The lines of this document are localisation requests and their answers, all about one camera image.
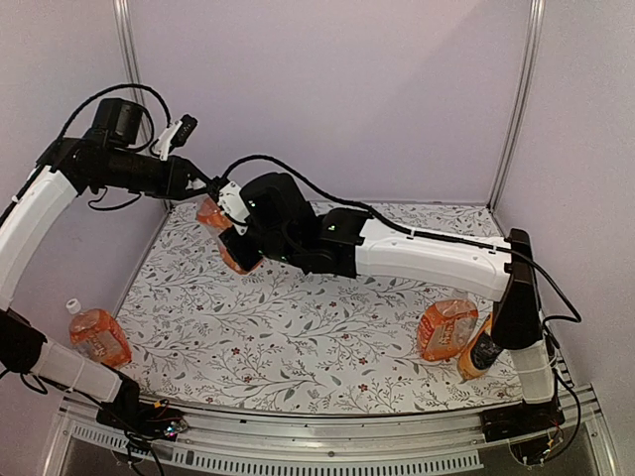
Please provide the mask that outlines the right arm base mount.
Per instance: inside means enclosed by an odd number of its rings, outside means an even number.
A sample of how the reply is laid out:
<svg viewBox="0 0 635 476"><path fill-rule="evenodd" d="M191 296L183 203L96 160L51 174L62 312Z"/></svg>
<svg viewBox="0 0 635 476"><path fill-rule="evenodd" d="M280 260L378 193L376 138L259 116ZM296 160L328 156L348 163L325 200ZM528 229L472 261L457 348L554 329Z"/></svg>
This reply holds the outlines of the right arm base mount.
<svg viewBox="0 0 635 476"><path fill-rule="evenodd" d="M524 466L543 465L564 441L564 413L558 400L521 402L480 413L486 442L507 441L514 459Z"/></svg>

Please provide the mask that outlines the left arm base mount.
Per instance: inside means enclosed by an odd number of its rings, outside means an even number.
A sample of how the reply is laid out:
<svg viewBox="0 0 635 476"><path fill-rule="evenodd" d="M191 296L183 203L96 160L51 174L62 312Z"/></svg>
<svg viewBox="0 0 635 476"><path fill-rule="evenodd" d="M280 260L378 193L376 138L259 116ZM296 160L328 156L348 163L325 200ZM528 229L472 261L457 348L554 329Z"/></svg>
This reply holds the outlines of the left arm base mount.
<svg viewBox="0 0 635 476"><path fill-rule="evenodd" d="M171 441L189 428L185 414L168 399L142 402L139 385L131 380L123 381L113 402L100 404L96 421L148 439Z"/></svg>

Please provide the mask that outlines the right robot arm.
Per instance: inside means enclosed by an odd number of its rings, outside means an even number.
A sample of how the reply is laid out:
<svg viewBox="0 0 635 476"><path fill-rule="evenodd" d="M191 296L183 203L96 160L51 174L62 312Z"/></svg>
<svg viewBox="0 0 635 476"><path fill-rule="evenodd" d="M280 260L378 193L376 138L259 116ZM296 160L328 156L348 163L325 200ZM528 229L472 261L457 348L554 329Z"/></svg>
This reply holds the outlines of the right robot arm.
<svg viewBox="0 0 635 476"><path fill-rule="evenodd" d="M492 301L491 337L510 353L524 400L513 423L533 432L550 418L557 380L537 279L553 278L533 259L525 231L513 229L506 238L445 234L400 225L343 199L318 215L294 178L282 173L244 186L216 178L209 195L231 223L220 240L245 271L270 259L306 274L410 279Z"/></svg>

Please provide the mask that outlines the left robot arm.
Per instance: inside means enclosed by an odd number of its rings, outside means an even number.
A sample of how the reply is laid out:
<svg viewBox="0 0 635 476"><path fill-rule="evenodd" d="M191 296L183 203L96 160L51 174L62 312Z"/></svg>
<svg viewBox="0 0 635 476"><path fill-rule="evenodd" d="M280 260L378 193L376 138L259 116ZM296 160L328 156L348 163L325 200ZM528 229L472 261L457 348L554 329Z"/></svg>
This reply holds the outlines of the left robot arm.
<svg viewBox="0 0 635 476"><path fill-rule="evenodd" d="M109 403L127 430L147 422L147 409L128 393L137 385L117 371L55 342L14 312L15 290L43 239L86 190L121 188L160 200L182 201L207 193L210 180L191 161L174 155L196 120L169 120L156 140L137 143L150 115L138 103L112 97L113 87L93 96L92 124L79 138L59 135L38 158L26 183L1 215L1 363L9 372L39 379Z"/></svg>

